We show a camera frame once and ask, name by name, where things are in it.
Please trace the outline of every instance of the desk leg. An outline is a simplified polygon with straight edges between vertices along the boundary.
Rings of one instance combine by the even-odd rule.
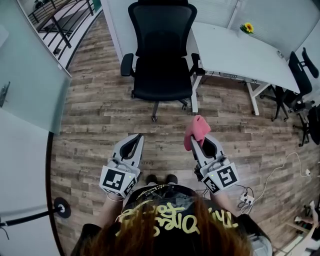
[[[246,83],[246,86],[248,87],[248,90],[249,90],[251,102],[253,105],[253,110],[254,110],[254,113],[256,116],[259,116],[259,110],[258,110],[258,105],[256,102],[256,97],[260,93],[262,93],[269,85],[270,85],[270,83],[263,83],[263,84],[259,85],[255,90],[252,90],[251,83],[250,82]]]
[[[202,75],[196,75],[193,78],[192,82],[192,96],[191,96],[191,105],[192,105],[192,112],[198,113],[198,102],[197,102],[197,88],[200,83],[200,80],[202,78]]]

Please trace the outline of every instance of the white cable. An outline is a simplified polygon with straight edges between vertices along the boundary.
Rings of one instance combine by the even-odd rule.
[[[275,169],[270,173],[270,175],[268,176],[268,178],[266,178],[266,181],[265,181],[265,185],[264,185],[264,189],[263,189],[263,191],[262,191],[262,194],[261,194],[256,200],[254,200],[254,202],[258,201],[258,200],[264,195],[264,193],[265,193],[265,191],[266,191],[266,188],[267,188],[268,180],[269,180],[269,178],[271,177],[271,175],[275,172],[275,170],[283,168],[283,167],[285,166],[286,162],[287,162],[287,158],[288,158],[289,156],[293,155],[293,154],[296,154],[296,156],[298,157],[298,160],[299,160],[300,176],[301,176],[302,178],[308,177],[308,175],[302,175],[302,174],[301,174],[301,161],[300,161],[299,155],[298,155],[296,152],[290,153],[290,154],[288,154],[288,155],[286,156],[283,165],[282,165],[281,167],[275,168]]]
[[[299,173],[300,173],[300,176],[301,176],[302,178],[308,177],[308,175],[302,175],[302,174],[301,174],[301,161],[300,161],[299,155],[298,155],[296,152],[293,152],[293,153],[288,154],[288,155],[286,156],[286,158],[284,159],[283,165],[282,165],[281,167],[277,167],[277,168],[273,169],[273,171],[270,173],[270,175],[268,176],[268,178],[266,178],[265,185],[264,185],[264,189],[263,189],[261,195],[260,195],[256,200],[253,201],[251,207],[246,211],[246,214],[248,214],[248,213],[251,212],[251,209],[252,209],[252,207],[254,206],[254,203],[255,203],[256,201],[258,201],[258,200],[264,195],[264,193],[265,193],[265,191],[266,191],[266,188],[267,188],[268,180],[269,180],[269,178],[271,177],[271,175],[275,172],[275,170],[283,168],[283,167],[285,166],[286,162],[287,162],[287,158],[288,158],[289,156],[293,155],[293,154],[296,154],[296,156],[298,157],[298,160],[299,160],[299,168],[300,168]],[[243,208],[246,208],[246,207],[248,207],[249,205],[250,205],[250,204],[244,205],[244,206],[240,209],[240,213],[243,214],[243,213],[244,213],[244,212],[242,211]]]
[[[125,172],[127,172],[127,173],[132,173],[132,170],[131,170],[130,168],[128,168],[128,166],[126,166],[126,165],[123,164],[123,163],[119,163],[119,161],[118,161],[117,159],[115,159],[114,157],[108,158],[108,163],[109,163],[110,161],[113,161],[113,162],[116,164],[116,167],[115,167],[115,168],[118,168],[119,166],[124,166],[124,167],[125,167]]]

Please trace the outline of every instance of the glass door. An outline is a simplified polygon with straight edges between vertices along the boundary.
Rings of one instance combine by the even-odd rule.
[[[1,0],[0,95],[7,90],[2,109],[58,134],[70,81],[17,0]]]

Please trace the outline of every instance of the black t-shirt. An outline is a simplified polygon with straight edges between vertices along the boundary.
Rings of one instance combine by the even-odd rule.
[[[194,196],[193,190],[180,185],[143,187],[130,196],[113,228],[119,230],[120,223],[130,218],[135,209],[141,209],[143,204],[156,201],[157,217],[154,227],[156,255],[197,255],[201,241],[197,218],[194,215]],[[212,218],[220,221],[226,229],[236,229],[240,236],[255,234],[268,238],[249,215],[242,214],[235,217],[211,200],[204,198],[204,203]],[[80,255],[83,242],[88,238],[94,238],[100,230],[97,225],[85,224],[71,256]]]

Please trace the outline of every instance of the wooden floor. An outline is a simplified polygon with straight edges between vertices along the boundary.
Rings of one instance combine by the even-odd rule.
[[[60,241],[66,255],[73,249],[83,224],[99,213],[106,195],[99,188],[102,166],[111,157],[115,143],[134,133],[143,133],[145,144],[140,163],[142,186],[148,174],[164,180],[167,174],[178,176],[182,185],[203,188],[193,173],[196,161],[184,149],[184,132],[192,120],[191,108],[182,110],[178,101],[160,103],[158,122],[151,121],[153,103],[131,99],[132,77],[120,76],[120,64],[103,14],[89,29],[69,67],[73,79],[67,95],[61,133],[54,137],[51,162],[52,198],[62,196],[71,205],[67,220],[56,217]],[[292,125],[300,121],[294,114],[287,122],[271,122],[275,103],[257,99],[260,116],[252,115],[248,89],[227,78],[204,76],[198,88],[199,114],[209,123],[212,135],[222,144],[235,163],[241,183],[250,186],[257,198],[268,175],[283,164],[285,157],[296,156],[269,179],[262,199],[254,204],[251,217],[281,248],[296,234],[285,226],[293,221],[303,205],[317,199],[320,188],[317,175],[320,150],[312,141],[298,147],[301,133]],[[228,193],[234,204],[241,188]]]

